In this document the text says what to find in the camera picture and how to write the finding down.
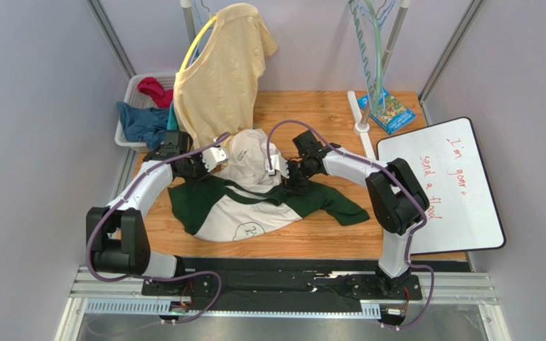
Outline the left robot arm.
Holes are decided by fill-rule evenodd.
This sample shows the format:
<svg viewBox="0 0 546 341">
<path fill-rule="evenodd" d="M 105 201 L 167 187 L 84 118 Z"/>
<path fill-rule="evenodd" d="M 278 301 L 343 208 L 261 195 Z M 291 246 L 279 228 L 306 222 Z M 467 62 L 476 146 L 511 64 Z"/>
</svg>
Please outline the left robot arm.
<svg viewBox="0 0 546 341">
<path fill-rule="evenodd" d="M 214 169 L 203 154 L 219 144 L 214 141 L 197 148 L 189 134 L 166 132 L 164 142 L 146 154 L 128 186 L 104 207 L 88 211 L 85 260 L 96 279 L 177 281 L 184 275 L 181 257 L 151 249 L 144 220 L 155 199 L 174 179 L 197 179 Z"/>
</svg>

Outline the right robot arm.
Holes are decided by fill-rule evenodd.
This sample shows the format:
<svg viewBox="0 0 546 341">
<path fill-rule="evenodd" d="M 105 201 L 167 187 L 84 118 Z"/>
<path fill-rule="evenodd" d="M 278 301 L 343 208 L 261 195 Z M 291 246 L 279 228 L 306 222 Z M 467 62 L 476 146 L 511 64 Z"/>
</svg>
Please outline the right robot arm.
<svg viewBox="0 0 546 341">
<path fill-rule="evenodd" d="M 323 145 L 312 131 L 294 138 L 298 160 L 288 161 L 286 188 L 303 195 L 312 189 L 318 174 L 349 180 L 367 189 L 373 212 L 385 230 L 377 275 L 390 290 L 397 290 L 410 275 L 410 242 L 413 227 L 425 223 L 429 200 L 406 160 L 388 163 L 359 156 L 337 144 Z"/>
</svg>

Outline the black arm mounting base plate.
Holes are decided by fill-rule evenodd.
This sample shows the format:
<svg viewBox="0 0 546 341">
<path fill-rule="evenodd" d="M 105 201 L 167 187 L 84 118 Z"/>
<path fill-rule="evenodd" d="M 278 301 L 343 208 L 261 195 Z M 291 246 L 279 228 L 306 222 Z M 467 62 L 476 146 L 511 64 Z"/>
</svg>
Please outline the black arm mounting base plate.
<svg viewBox="0 0 546 341">
<path fill-rule="evenodd" d="M 361 301 L 403 307 L 424 299 L 417 276 L 384 286 L 376 260 L 184 258 L 175 283 L 145 281 L 145 296 L 184 296 L 191 308 L 256 313 L 358 313 Z"/>
</svg>

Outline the green and white t-shirt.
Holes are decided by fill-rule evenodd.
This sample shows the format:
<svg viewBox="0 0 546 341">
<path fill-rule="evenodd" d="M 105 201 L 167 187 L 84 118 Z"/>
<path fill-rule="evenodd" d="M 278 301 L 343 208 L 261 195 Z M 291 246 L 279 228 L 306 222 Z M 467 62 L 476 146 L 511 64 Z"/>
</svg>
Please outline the green and white t-shirt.
<svg viewBox="0 0 546 341">
<path fill-rule="evenodd" d="M 332 187 L 309 181 L 305 193 L 293 194 L 282 185 L 280 175 L 268 175 L 267 156 L 280 152 L 267 143 L 263 130 L 243 130 L 228 147 L 230 158 L 221 171 L 168 189 L 173 216 L 195 238 L 238 242 L 277 231 L 318 210 L 342 226 L 370 219 L 363 208 Z"/>
</svg>

